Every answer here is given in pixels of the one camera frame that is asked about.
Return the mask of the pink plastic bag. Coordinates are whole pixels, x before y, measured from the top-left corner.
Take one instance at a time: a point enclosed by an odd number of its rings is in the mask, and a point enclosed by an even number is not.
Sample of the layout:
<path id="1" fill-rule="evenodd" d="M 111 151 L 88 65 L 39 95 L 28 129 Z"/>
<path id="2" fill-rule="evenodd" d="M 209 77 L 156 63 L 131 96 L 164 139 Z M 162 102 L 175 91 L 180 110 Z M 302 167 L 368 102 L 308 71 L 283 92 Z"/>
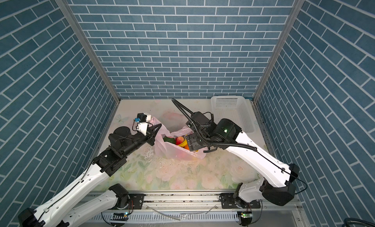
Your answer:
<path id="1" fill-rule="evenodd" d="M 183 147 L 177 146 L 170 142 L 165 142 L 163 139 L 165 136 L 170 138 L 176 138 L 178 136 L 186 136 L 192 133 L 193 131 L 187 126 L 184 126 L 176 132 L 170 132 L 164 125 L 162 125 L 157 133 L 157 136 L 155 137 L 155 143 L 153 146 L 155 154 L 165 159 L 176 159 L 185 161 L 204 159 L 206 155 L 201 151 L 189 151 Z"/>

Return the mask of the white perforated plastic basket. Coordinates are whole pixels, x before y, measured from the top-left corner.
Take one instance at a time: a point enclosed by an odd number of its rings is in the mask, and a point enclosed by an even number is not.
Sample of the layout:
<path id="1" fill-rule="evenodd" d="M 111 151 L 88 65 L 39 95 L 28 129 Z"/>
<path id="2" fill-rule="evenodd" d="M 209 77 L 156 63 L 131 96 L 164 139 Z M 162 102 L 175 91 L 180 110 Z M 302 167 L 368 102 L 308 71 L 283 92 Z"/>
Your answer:
<path id="1" fill-rule="evenodd" d="M 255 131 L 255 116 L 251 110 L 250 101 L 242 96 L 214 96 L 211 98 L 214 121 L 229 119 L 236 123 L 246 133 Z"/>

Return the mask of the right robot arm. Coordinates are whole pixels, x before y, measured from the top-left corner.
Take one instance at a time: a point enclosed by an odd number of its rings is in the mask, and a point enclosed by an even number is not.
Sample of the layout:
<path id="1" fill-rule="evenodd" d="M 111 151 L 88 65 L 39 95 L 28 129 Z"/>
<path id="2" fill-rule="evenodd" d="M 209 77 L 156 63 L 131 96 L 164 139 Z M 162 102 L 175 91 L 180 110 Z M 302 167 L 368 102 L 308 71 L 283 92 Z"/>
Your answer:
<path id="1" fill-rule="evenodd" d="M 254 200 L 267 201 L 284 206 L 294 199 L 296 187 L 293 184 L 298 178 L 299 167 L 296 164 L 285 164 L 263 148 L 258 146 L 236 123 L 221 119 L 215 123 L 203 113 L 195 112 L 187 116 L 186 125 L 193 130 L 187 136 L 189 148 L 200 150 L 213 147 L 232 153 L 256 169 L 262 179 L 249 183 L 239 183 L 233 195 L 238 206 Z"/>

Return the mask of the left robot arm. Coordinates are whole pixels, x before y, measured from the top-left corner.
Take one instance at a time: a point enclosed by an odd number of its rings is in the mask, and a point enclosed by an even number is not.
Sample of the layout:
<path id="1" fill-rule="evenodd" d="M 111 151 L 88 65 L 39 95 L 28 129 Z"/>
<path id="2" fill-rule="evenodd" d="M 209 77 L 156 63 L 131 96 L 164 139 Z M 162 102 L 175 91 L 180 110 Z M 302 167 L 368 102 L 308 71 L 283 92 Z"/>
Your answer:
<path id="1" fill-rule="evenodd" d="M 126 126 L 109 135 L 110 145 L 71 184 L 39 207 L 26 208 L 18 220 L 22 227 L 78 227 L 97 214 L 111 208 L 133 209 L 129 192 L 120 184 L 90 201 L 78 205 L 95 187 L 110 178 L 126 162 L 128 156 L 148 143 L 151 146 L 162 124 L 146 123 L 146 130 L 132 135 Z"/>

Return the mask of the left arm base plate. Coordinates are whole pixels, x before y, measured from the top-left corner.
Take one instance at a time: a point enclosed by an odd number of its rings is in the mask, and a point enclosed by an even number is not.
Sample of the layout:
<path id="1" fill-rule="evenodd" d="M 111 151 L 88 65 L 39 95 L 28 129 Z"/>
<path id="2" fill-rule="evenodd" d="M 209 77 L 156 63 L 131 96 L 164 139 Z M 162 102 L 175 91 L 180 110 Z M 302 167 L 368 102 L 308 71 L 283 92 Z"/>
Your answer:
<path id="1" fill-rule="evenodd" d="M 115 208 L 132 211 L 134 209 L 142 209 L 145 194 L 130 193 L 118 198 Z"/>

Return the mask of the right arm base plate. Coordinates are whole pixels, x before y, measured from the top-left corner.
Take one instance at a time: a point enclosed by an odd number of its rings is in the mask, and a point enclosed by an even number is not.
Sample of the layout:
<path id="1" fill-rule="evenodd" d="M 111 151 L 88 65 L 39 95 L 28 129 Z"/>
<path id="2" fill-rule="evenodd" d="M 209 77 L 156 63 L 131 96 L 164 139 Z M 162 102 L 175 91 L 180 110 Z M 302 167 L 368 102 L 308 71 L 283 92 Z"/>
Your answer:
<path id="1" fill-rule="evenodd" d="M 221 193 L 219 195 L 219 201 L 221 202 L 222 209 L 250 209 L 250 208 L 261 208 L 259 200 L 251 201 L 250 203 L 245 202 L 234 193 Z"/>

